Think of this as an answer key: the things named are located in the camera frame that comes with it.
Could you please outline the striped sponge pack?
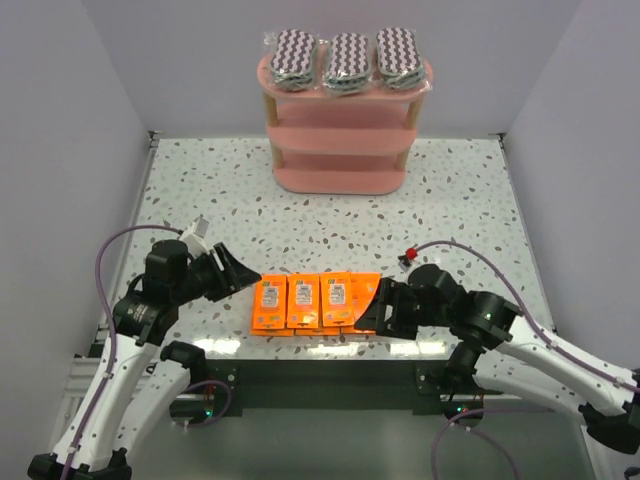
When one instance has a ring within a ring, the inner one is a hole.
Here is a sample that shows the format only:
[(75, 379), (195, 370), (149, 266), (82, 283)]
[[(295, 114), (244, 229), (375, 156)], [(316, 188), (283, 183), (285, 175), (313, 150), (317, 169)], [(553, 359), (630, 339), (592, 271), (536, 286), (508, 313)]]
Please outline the striped sponge pack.
[(331, 96), (347, 96), (366, 91), (371, 84), (372, 46), (360, 33), (340, 33), (328, 42), (322, 84)]
[(376, 33), (375, 42), (378, 72), (387, 89), (409, 91), (432, 88), (431, 75), (425, 67), (412, 30), (383, 28)]
[(318, 38), (305, 30), (284, 29), (265, 35), (271, 84), (286, 92), (307, 91), (315, 85)]

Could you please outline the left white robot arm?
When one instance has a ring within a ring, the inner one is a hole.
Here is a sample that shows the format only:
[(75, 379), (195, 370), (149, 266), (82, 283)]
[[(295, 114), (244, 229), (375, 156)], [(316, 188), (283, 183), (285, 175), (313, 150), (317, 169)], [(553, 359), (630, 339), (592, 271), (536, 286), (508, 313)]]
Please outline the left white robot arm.
[(181, 306), (223, 300), (261, 280), (218, 243), (194, 234), (155, 243), (145, 270), (113, 308), (110, 336), (74, 420), (31, 479), (129, 479), (134, 446), (183, 392), (209, 384), (202, 349), (163, 343)]

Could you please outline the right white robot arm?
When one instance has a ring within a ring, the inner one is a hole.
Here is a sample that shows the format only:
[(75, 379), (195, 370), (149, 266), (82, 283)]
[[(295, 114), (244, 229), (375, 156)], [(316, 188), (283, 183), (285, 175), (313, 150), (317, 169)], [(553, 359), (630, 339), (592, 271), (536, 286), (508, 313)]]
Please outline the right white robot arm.
[(446, 328), (457, 344), (427, 376), (441, 392), (476, 386), (518, 396), (574, 418), (614, 451), (639, 450), (638, 372), (528, 322), (520, 307), (497, 294), (465, 290), (436, 265), (418, 267), (406, 282), (381, 279), (355, 325), (407, 340), (422, 327)]

